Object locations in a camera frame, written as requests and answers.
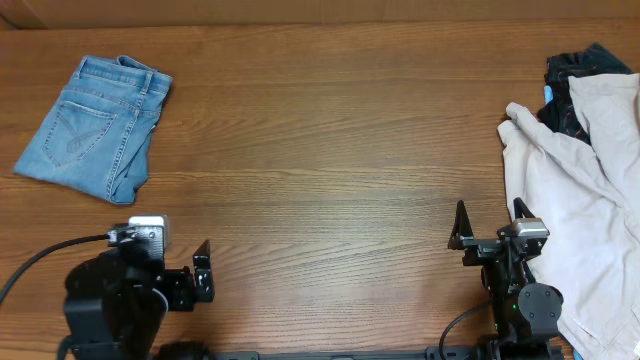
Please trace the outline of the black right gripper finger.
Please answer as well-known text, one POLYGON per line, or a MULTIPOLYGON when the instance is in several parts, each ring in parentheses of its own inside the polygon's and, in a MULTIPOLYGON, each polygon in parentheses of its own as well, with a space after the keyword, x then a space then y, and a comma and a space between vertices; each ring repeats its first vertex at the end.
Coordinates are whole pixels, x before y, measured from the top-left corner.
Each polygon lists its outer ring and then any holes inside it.
POLYGON ((520 198, 516 197, 513 200, 514 206, 514 216, 516 219, 521 218, 534 218, 535 215, 530 211, 525 202, 520 198))
POLYGON ((448 241, 449 249, 465 249, 474 241, 474 234, 463 200, 456 204, 454 225, 448 241))

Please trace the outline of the light blue denim jeans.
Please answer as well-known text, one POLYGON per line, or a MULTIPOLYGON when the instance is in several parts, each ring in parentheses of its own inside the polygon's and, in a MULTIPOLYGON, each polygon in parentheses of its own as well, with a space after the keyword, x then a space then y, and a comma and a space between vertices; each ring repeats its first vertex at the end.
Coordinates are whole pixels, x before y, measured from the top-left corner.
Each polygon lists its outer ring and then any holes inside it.
POLYGON ((85 56, 13 172, 133 204, 172 82, 129 56, 85 56))

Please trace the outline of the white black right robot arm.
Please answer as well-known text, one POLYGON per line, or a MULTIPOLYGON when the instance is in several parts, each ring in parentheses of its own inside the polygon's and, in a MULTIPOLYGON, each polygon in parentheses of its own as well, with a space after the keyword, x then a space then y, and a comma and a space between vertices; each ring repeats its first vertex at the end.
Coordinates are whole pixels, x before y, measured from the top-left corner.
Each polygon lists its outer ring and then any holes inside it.
POLYGON ((528 262, 541 255, 549 237, 543 220, 519 197, 513 201, 516 218, 497 231, 495 239, 474 236, 463 201, 456 204, 448 248, 462 250, 465 266, 479 266, 489 293, 494 335, 483 336, 472 359, 561 359, 550 340, 559 335, 564 302, 561 292, 535 280, 528 262))

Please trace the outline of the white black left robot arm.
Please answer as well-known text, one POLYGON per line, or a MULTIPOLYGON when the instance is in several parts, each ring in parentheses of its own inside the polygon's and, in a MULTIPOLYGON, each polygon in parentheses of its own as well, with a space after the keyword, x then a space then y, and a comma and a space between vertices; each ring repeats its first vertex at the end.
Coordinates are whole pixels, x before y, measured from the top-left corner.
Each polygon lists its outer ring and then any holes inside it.
POLYGON ((113 226, 103 240, 109 249, 76 266, 66 277, 63 310, 70 329, 57 356, 77 359, 165 360, 425 360, 480 358, 473 346, 428 347, 422 352, 370 351, 260 354, 214 352, 202 342, 153 347, 169 312, 191 312, 215 296, 210 243, 192 256, 192 266, 168 269, 169 220, 164 215, 132 216, 113 226))

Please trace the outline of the beige cloth garment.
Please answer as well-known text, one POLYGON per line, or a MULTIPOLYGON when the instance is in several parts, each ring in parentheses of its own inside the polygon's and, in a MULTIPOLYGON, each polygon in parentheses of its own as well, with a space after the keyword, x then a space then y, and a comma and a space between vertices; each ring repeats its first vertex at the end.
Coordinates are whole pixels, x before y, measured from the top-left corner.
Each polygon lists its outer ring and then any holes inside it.
POLYGON ((560 333, 585 359, 639 356, 639 76, 569 80, 584 143, 510 103, 498 127, 506 196, 549 238, 529 266, 559 289, 560 333))

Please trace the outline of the brown cardboard backboard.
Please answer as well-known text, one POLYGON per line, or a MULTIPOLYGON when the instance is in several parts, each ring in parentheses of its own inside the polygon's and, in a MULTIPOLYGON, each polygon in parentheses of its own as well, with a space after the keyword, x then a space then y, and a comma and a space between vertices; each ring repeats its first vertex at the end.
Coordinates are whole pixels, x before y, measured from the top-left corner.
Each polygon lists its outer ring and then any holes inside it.
POLYGON ((17 29, 638 16, 639 0, 1 0, 17 29))

